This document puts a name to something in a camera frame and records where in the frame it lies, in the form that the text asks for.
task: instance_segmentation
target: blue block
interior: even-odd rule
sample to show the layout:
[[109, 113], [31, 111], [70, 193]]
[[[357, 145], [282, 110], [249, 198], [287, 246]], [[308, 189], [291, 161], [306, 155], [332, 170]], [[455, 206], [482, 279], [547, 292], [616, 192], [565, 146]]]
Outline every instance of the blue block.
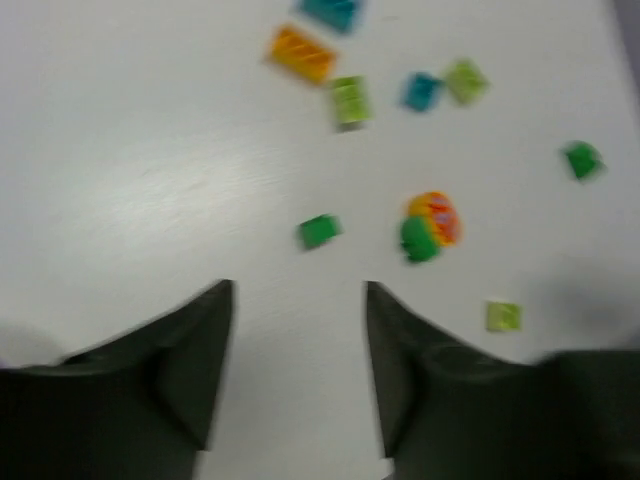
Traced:
[[349, 33], [361, 0], [302, 0], [300, 9], [340, 33]]
[[433, 107], [440, 95], [444, 82], [426, 73], [416, 73], [409, 79], [404, 104], [417, 112]]

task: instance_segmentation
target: white surface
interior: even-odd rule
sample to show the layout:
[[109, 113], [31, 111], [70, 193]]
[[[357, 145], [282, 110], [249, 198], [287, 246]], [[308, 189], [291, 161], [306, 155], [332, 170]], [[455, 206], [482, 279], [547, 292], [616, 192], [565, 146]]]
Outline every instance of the white surface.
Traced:
[[[4, 0], [0, 328], [19, 332], [5, 351], [83, 348], [235, 279], [202, 478], [382, 478], [363, 280], [512, 359], [634, 327], [640, 144], [608, 14], [597, 0], [378, 0], [336, 38], [290, 0]], [[262, 61], [291, 20], [342, 52], [338, 75], [367, 76], [366, 129], [335, 133], [325, 92]], [[410, 72], [459, 56], [492, 81], [477, 106], [398, 107]], [[557, 155], [574, 139], [609, 167], [587, 186]], [[463, 243], [410, 268], [395, 229], [434, 189]], [[346, 233], [299, 253], [295, 225], [325, 212]], [[522, 334], [485, 333], [494, 296], [524, 305]], [[37, 355], [16, 348], [29, 332], [46, 339]]]

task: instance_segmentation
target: building block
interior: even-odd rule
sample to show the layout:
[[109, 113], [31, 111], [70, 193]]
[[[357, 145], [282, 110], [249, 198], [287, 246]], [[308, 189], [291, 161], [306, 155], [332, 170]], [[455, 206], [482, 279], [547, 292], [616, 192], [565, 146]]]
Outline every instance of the building block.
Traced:
[[487, 302], [487, 330], [510, 332], [521, 328], [522, 307], [515, 303]]
[[412, 263], [426, 262], [440, 253], [424, 217], [408, 217], [402, 223], [400, 237], [407, 259]]
[[445, 74], [445, 83], [460, 105], [478, 101], [489, 88], [489, 81], [469, 59], [457, 61]]
[[351, 32], [360, 0], [302, 0], [300, 9], [340, 33]]
[[321, 85], [333, 70], [337, 54], [295, 28], [283, 26], [272, 43], [271, 58]]
[[341, 125], [359, 123], [371, 118], [364, 77], [337, 78], [331, 82], [331, 93]]
[[442, 80], [431, 75], [416, 73], [409, 79], [404, 104], [416, 112], [424, 112], [435, 105], [443, 85]]
[[600, 153], [586, 142], [574, 142], [564, 149], [564, 154], [578, 180], [591, 177], [602, 170]]
[[298, 227], [305, 248], [319, 247], [342, 233], [338, 219], [332, 215], [320, 215], [301, 223]]
[[458, 212], [449, 197], [442, 192], [428, 192], [411, 200], [409, 216], [423, 217], [436, 242], [441, 247], [456, 245], [462, 236]]

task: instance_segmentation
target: green block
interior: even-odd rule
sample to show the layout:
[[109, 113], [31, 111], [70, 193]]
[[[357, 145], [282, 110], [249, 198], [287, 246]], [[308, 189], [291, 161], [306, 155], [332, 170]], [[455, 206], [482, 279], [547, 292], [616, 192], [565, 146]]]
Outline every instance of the green block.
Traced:
[[471, 105], [489, 88], [489, 81], [469, 59], [456, 62], [444, 75], [447, 88], [460, 105]]
[[412, 263], [426, 262], [440, 253], [440, 247], [423, 217], [407, 218], [400, 228], [400, 237], [407, 259]]
[[298, 227], [305, 248], [316, 248], [342, 233], [338, 219], [332, 215], [320, 215]]
[[575, 142], [564, 149], [573, 174], [578, 180], [591, 177], [604, 167], [600, 153], [586, 142]]
[[331, 82], [336, 115], [341, 125], [363, 122], [371, 118], [364, 77], [343, 77]]
[[515, 303], [487, 302], [487, 330], [510, 332], [520, 330], [522, 307]]

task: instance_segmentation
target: orange block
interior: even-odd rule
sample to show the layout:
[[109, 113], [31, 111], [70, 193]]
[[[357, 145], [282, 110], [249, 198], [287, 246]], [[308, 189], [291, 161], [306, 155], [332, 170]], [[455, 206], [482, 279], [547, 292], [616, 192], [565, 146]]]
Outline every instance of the orange block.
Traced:
[[333, 70], [337, 54], [289, 25], [271, 46], [271, 57], [311, 82], [321, 85]]
[[444, 193], [429, 192], [415, 197], [409, 204], [408, 213], [427, 220], [441, 247], [450, 247], [460, 240], [462, 226], [458, 213]]

